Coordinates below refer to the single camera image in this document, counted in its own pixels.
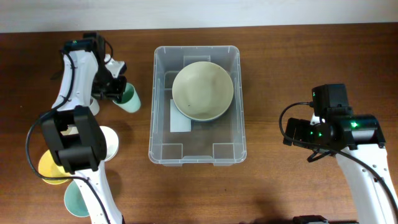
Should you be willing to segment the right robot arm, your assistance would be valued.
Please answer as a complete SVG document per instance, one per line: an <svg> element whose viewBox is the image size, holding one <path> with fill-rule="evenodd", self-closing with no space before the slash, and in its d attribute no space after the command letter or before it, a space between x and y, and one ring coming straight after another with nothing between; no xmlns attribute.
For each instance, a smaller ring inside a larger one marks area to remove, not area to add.
<svg viewBox="0 0 398 224"><path fill-rule="evenodd" d="M371 114L355 115L344 84L312 89L310 120L289 118L279 129L285 145L311 150L308 162L335 157L345 175L360 223L397 223L397 194L386 140Z"/></svg>

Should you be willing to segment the mint green cup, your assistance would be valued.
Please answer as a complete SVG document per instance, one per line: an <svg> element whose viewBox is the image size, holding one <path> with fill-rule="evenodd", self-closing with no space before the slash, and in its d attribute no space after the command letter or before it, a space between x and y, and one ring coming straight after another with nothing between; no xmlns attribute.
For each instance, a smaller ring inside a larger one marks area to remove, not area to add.
<svg viewBox="0 0 398 224"><path fill-rule="evenodd" d="M122 95L121 101L113 101L113 103L128 113L135 113L141 107L141 101L134 86L126 83L125 91Z"/></svg>

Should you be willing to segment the cream white cup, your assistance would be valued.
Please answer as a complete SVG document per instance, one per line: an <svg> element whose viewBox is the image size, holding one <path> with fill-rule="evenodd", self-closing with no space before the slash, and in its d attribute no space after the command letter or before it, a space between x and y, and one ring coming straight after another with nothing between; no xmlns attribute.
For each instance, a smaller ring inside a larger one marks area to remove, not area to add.
<svg viewBox="0 0 398 224"><path fill-rule="evenodd" d="M68 136L72 134L78 134L77 127L75 125L68 125L68 128L65 131L60 132L62 136Z"/></svg>

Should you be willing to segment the small yellow bowl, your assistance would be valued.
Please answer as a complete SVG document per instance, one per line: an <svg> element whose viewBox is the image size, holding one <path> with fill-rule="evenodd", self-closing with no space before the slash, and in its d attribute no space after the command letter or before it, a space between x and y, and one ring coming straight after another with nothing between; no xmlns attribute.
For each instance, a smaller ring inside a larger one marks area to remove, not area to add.
<svg viewBox="0 0 398 224"><path fill-rule="evenodd" d="M39 161L39 173L47 177L69 177L62 166L56 165L49 150L47 150Z"/></svg>

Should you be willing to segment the small white bowl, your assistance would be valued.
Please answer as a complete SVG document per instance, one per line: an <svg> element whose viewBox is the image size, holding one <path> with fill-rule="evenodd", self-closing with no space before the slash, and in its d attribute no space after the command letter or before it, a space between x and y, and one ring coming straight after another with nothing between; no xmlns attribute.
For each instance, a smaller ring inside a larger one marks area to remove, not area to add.
<svg viewBox="0 0 398 224"><path fill-rule="evenodd" d="M107 126L100 126L106 140L107 153L105 161L108 162L118 153L119 137L115 130Z"/></svg>

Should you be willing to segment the clear plastic storage bin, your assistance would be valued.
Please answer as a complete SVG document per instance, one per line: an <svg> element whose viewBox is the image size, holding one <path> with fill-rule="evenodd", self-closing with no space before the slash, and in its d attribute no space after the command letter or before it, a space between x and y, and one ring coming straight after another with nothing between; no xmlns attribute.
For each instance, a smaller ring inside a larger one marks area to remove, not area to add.
<svg viewBox="0 0 398 224"><path fill-rule="evenodd" d="M234 85L231 106L210 122L191 120L191 131L170 132L170 100L177 73L194 62L208 61L225 69ZM246 134L240 54L227 46L160 46L154 52L149 159L163 166L213 164L230 166L246 159Z"/></svg>

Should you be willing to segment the grey cup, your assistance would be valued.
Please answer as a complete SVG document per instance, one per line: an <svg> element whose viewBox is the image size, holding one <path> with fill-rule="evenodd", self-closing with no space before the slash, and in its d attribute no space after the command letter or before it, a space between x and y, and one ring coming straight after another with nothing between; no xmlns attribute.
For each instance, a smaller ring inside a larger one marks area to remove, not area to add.
<svg viewBox="0 0 398 224"><path fill-rule="evenodd" d="M100 111L100 106L99 106L97 100L93 97L90 98L89 109L92 112L93 116L96 116Z"/></svg>

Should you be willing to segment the cream white bowl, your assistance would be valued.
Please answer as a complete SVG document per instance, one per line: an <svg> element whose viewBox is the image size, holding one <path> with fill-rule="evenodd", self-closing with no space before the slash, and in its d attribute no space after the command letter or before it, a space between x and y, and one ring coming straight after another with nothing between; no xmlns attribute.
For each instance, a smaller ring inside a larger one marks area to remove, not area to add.
<svg viewBox="0 0 398 224"><path fill-rule="evenodd" d="M172 98L177 108L194 118L210 118L228 110L234 96L229 73L212 62L194 62L177 73Z"/></svg>

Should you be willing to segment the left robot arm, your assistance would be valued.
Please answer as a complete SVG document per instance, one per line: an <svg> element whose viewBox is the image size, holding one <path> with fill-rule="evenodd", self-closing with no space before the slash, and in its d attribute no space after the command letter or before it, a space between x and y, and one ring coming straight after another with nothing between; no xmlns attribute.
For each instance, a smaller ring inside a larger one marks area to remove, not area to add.
<svg viewBox="0 0 398 224"><path fill-rule="evenodd" d="M121 102L126 65L106 55L109 42L96 32L65 43L63 78L57 99L37 124L56 165L69 173L92 223L124 223L105 173L105 136L89 109L90 100Z"/></svg>

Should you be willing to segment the blue plate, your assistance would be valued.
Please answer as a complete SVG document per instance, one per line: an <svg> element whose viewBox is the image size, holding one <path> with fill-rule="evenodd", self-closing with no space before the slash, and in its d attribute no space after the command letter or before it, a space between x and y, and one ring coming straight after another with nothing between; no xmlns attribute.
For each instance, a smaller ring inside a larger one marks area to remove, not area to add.
<svg viewBox="0 0 398 224"><path fill-rule="evenodd" d="M187 117L187 118L189 118L189 119L191 119L191 120L194 120L194 121L198 121L198 122L210 122L210 121L214 121L214 120L216 120L216 119L219 119L219 118L221 118L222 116L224 116L225 114L226 114L226 112L228 111L228 110L226 110L226 111L224 111L223 113L221 113L221 114L218 114L217 116L214 116L214 117L210 117L210 118L194 118L194 117L192 117L192 116L189 116L189 115L187 115L187 114L185 114L182 110L180 110L179 108L177 108L177 110L178 110L178 112L180 112L182 115L184 115L184 117Z"/></svg>

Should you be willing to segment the small mint green bowl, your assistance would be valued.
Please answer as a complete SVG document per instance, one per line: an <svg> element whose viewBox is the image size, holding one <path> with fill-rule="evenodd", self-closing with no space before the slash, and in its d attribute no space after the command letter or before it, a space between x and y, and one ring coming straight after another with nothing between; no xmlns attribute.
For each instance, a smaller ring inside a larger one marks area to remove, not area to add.
<svg viewBox="0 0 398 224"><path fill-rule="evenodd" d="M67 187L63 201L66 209L72 215L79 218L90 216L80 189L75 181L71 182Z"/></svg>

